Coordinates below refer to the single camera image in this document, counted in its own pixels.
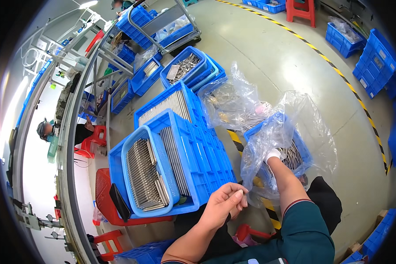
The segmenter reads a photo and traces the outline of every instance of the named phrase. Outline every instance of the green sleeve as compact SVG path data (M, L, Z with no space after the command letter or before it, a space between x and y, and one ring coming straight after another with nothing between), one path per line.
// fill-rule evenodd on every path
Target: green sleeve
M334 243L313 202L300 201L286 211L281 235L279 249L289 263L333 263Z

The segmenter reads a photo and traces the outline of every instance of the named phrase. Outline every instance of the light blue plastic basket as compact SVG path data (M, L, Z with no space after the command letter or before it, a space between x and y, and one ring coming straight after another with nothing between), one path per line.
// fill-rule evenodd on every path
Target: light blue plastic basket
M130 181L129 181L128 164L126 161L126 154L127 154L128 150L139 139L150 139L152 150L153 150L154 156L157 160L156 169L157 169L158 173L163 177L164 184L166 185L167 192L169 194L169 205L168 206L161 208L161 209L149 211L149 212L143 212L142 209L137 208L137 206L135 204L135 200L133 198L133 193L132 193L132 187L131 187ZM122 165L123 165L123 174L124 174L124 178L125 178L126 191L127 191L128 197L129 197L129 203L132 207L133 212L137 216L139 216L139 217L155 217L155 216L166 214L173 208L173 205L179 201L179 198L180 198L179 190L177 188L176 181L173 176L173 171L170 167L169 158L167 157L167 153L164 149L163 141L161 140L161 138L158 134L151 132L149 127L147 127L146 125L143 125L143 126L139 127L138 129L136 129L129 136L129 138L123 144L123 147L121 150L121 160L122 160Z
M194 86L192 86L191 90L192 92L195 92L196 90L199 90L199 88L201 88L203 85L207 84L207 82L209 80L211 80L211 78L213 78L214 76L216 76L219 73L219 69L217 68L217 66L214 64L214 62L211 61L211 59L208 58L208 56L205 54L205 57L207 58L207 61L210 62L211 64L211 68L212 68L212 73L210 73L209 76L205 77L203 80L201 80L200 82L198 82L197 84L195 84Z

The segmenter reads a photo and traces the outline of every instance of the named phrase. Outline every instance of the yellow black hazard tape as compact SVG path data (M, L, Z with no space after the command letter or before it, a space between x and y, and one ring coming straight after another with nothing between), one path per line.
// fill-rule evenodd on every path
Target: yellow black hazard tape
M239 151L239 154L242 156L244 146L243 146L241 140L239 139L238 135L236 134L235 130L227 129L227 132L229 133L230 138L232 138L233 142L235 143L236 149ZM263 187L263 185L258 177L254 178L254 185L256 185L258 187ZM263 204L267 210L267 213L269 214L269 217L270 217L271 223L273 224L273 227L275 228L276 232L278 232L282 226L280 224L279 217L277 216L272 203L265 198L261 198L261 200L263 201Z
M317 52L318 55L320 55L325 61L327 61L327 63L328 63L328 64L340 75L340 77L342 77L342 79L343 79L343 80L345 81L345 83L348 85L349 89L354 93L354 96L358 99L359 104L360 104L360 105L362 106L362 108L364 109L365 114L367 115L367 118L368 118L368 120L370 121L370 124L371 124L371 126L372 126L372 129L374 130L374 134L375 134L375 136L376 136L376 138L377 138L378 145L380 146L381 156L382 156L382 158L383 158L383 163L384 163L384 170L385 170L385 174L387 175L387 174L389 173L389 171L390 171L390 167L387 166L387 162L386 162L386 159L385 159L383 146L382 146L382 144L381 144L381 139L380 139L380 136L378 135L377 129L375 128L374 121L372 120L372 118L371 118L371 116L370 116L370 114L369 114L367 108L365 107L365 105L364 105L364 103L362 102L361 98L359 98L359 95L356 93L355 89L352 87L352 85L349 83L349 81L343 76L343 74L339 71L339 69L338 69L338 68L337 68L326 56L324 56L324 55L322 54L321 51L319 51L317 48L315 48L311 43L309 43L307 40L305 40L305 39L304 39L303 37L301 37L300 35L296 34L294 31L292 31L292 30L289 29L288 27L286 27L286 26L280 24L279 22L275 21L274 19L271 19L271 18L269 18L269 17L267 17L267 16L265 16L265 15L263 15L263 14L261 14L261 13L258 13L258 12L256 12L256 11L254 11L254 10L252 10L252 9L249 9L249 8L247 8L247 7L244 7L244 6L240 6L240 5L237 5L237 4L232 4L232 3L225 2L225 1L221 1L221 0L216 0L216 1L217 1L217 2L222 2L222 3L225 3L225 4L228 4L228 5L231 5L231 6L236 6L236 7L238 7L238 8L242 8L242 9L244 9L244 10L246 10L246 11L249 11L249 12L251 12L251 13L254 13L254 14L256 14L256 15L259 15L260 17L265 18L265 19L267 19L267 20L273 22L274 24L277 24L278 26L280 26L280 27L282 27L283 29L285 29L285 30L289 31L290 33L292 33L295 37L297 37L297 38L299 38L300 40L302 40L303 42L305 42L311 49L313 49L315 52Z

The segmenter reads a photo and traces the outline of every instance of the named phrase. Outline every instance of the metal cart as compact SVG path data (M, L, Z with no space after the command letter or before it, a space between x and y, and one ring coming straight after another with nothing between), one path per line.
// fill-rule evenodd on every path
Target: metal cart
M146 36L153 45L157 46L158 51L164 55L166 53L169 53L180 46L188 43L190 40L196 39L196 40L201 40L201 30L198 29L198 26L196 23L191 19L190 15L186 11L185 7L179 0L174 0L176 2L176 5L165 11L164 13L161 13L158 15L156 18L145 24L143 27L139 27L137 24L135 24L132 21L131 14L134 8L136 8L138 5L143 3L145 0L139 0L135 4L133 4L132 9L129 10L129 13L127 14L127 18L129 23L135 27L139 32L141 32L144 36ZM164 28L167 24L173 22L174 20L180 18L181 16L185 15L186 18L188 18L189 22L193 26L193 30L184 36L176 39L172 43L168 44L167 46L163 47L155 41L151 35L159 31L160 29Z

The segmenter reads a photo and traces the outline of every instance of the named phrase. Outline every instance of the hand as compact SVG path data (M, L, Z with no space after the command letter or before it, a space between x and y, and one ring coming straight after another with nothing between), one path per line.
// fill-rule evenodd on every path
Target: hand
M266 158L264 159L264 161L267 162L267 160L268 160L269 158L271 158L271 157L277 157L278 159L283 160L282 156L283 156L283 155L282 155L282 153L281 153L279 150L273 149L272 151L270 151L270 152L266 155Z
M237 183L229 182L221 186L211 194L198 225L214 231L222 227L230 211L242 211L248 207L244 193L248 193L248 190Z

